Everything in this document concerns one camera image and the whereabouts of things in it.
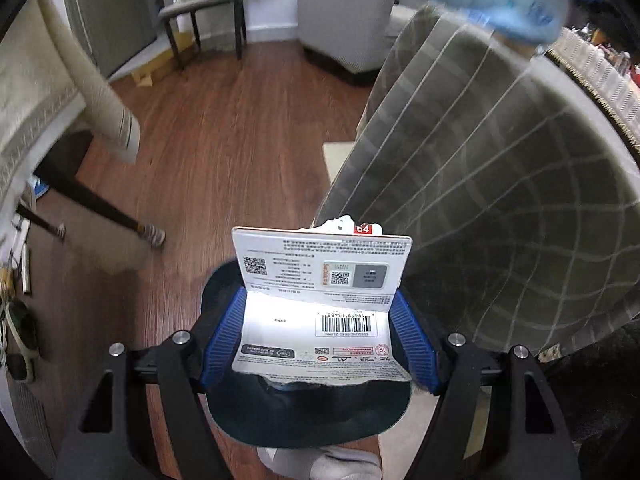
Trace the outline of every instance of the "gray sticker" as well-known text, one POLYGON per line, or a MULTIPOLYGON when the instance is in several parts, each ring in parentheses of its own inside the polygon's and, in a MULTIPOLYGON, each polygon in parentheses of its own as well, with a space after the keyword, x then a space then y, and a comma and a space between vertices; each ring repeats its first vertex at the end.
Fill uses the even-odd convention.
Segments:
POLYGON ((354 288, 382 288, 385 284, 386 265, 356 265, 354 288))
POLYGON ((282 359, 293 359, 296 356, 295 352, 289 348, 272 348, 258 345, 242 345, 240 352, 242 354, 280 357, 282 359))

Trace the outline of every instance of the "barcode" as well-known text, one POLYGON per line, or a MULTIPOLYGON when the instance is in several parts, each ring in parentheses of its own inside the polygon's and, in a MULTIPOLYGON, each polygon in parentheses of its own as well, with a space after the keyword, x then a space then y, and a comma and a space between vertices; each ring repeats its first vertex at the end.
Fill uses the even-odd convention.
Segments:
POLYGON ((329 317, 322 316, 323 332, 371 332, 371 316, 329 317))
POLYGON ((331 272, 331 285, 349 285, 350 272, 338 272, 332 270, 331 272))
POLYGON ((267 275, 267 265, 264 258, 250 258, 244 257, 244 268, 249 274, 264 274, 267 275))

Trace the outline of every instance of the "red 64 label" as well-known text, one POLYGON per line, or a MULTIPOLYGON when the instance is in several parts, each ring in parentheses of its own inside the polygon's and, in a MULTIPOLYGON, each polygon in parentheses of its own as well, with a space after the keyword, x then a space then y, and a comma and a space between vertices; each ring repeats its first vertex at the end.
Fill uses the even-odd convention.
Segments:
POLYGON ((353 226, 353 234, 355 235, 371 235, 373 234, 372 224, 362 224, 353 226))

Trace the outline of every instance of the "white packaging card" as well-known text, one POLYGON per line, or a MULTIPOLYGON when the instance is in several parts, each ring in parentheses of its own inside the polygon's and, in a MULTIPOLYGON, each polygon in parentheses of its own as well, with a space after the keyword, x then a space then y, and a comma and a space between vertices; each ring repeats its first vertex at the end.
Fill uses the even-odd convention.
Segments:
POLYGON ((247 291, 354 310, 388 312, 412 240, 235 227, 247 291))
POLYGON ((247 292, 236 372, 278 383, 408 381, 393 358, 388 314, 247 292))

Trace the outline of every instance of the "sofa armrest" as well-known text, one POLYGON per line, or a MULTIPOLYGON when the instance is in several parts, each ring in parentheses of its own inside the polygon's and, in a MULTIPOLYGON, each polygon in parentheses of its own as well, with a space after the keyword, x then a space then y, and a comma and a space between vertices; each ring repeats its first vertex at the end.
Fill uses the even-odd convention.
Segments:
POLYGON ((380 68, 394 0, 298 0, 298 35, 351 72, 380 68))

